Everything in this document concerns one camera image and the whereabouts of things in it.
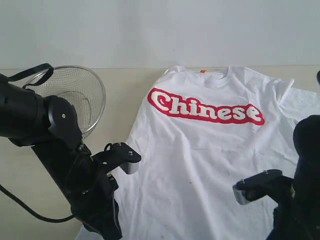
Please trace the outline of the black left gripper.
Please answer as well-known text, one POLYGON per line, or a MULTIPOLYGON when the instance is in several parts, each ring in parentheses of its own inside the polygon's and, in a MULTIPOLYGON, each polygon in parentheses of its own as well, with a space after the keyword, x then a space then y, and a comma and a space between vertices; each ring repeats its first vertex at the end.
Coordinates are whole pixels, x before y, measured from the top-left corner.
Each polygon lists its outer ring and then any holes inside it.
POLYGON ((114 198, 118 184, 108 176, 108 154, 77 159, 66 180, 71 212, 90 233, 104 240, 119 240, 122 230, 118 220, 119 205, 114 198))

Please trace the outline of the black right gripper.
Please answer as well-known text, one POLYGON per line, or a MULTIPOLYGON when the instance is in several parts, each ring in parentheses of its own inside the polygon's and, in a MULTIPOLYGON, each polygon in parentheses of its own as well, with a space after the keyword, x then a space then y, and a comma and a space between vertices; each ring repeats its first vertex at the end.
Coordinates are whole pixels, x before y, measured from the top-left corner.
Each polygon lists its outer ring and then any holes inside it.
POLYGON ((318 240, 320 238, 320 199, 294 204, 289 198, 276 199, 273 228, 268 240, 318 240))

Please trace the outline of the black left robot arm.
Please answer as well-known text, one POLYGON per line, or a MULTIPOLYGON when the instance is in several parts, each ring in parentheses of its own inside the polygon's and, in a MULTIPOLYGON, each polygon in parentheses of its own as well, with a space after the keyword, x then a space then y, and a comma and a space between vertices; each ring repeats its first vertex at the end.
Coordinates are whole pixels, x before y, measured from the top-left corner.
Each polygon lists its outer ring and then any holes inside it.
POLYGON ((117 184, 83 145, 75 108, 57 96, 40 95, 0 77, 0 135, 30 146, 70 204, 72 216, 105 240, 122 237, 117 184))

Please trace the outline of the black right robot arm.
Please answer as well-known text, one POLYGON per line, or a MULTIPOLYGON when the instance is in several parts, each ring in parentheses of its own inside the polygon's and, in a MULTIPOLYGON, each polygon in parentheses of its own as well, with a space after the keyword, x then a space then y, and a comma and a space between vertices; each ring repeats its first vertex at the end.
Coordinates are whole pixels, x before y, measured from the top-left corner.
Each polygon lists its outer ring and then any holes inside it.
POLYGON ((320 117, 311 115, 295 126, 293 143, 298 154, 293 179, 285 178, 275 201, 269 240, 320 238, 320 117))

